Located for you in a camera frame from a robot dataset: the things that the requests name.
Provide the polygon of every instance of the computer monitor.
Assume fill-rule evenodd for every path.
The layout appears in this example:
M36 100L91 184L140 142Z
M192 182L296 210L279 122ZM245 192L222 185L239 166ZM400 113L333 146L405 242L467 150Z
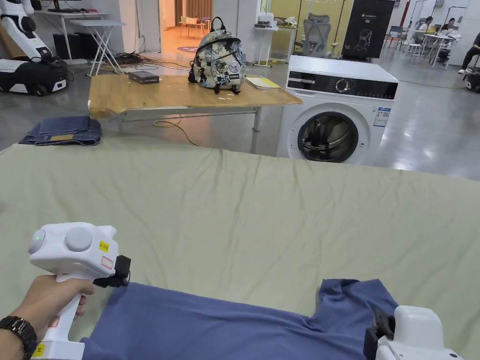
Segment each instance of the computer monitor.
M82 1L82 0L63 0L63 1ZM55 6L55 10L60 10L59 0L53 0L53 5Z

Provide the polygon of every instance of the yellow sticker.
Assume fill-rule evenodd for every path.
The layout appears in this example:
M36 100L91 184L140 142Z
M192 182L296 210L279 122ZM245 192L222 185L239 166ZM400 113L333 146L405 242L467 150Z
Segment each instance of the yellow sticker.
M64 141L64 140L71 140L73 139L73 135L57 135L57 136L52 136L50 138L50 141Z
M39 358L40 356L43 356L44 351L45 351L45 344L38 344L32 357Z
M100 250L101 251L108 252L109 246L110 245L108 245L106 242L103 242L103 241L100 242Z

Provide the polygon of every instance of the blue t-shirt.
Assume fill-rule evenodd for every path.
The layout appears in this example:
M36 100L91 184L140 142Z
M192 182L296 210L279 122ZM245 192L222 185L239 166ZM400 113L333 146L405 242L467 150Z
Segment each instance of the blue t-shirt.
M131 283L83 339L83 360L365 360L373 310L395 307L379 280L324 280L312 317Z

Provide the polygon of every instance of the gray box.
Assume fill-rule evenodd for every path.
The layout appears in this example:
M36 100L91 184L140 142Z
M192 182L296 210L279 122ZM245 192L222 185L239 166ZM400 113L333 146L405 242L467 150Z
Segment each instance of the gray box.
M145 85L145 84L157 84L160 82L160 77L158 75L152 74L148 71L133 71L128 73L130 80L135 81L136 83Z

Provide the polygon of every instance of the washing machine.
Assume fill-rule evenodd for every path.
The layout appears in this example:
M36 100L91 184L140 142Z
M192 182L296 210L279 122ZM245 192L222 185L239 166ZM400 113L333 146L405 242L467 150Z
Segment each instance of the washing machine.
M276 155L373 165L391 116L398 80L365 62L292 56Z

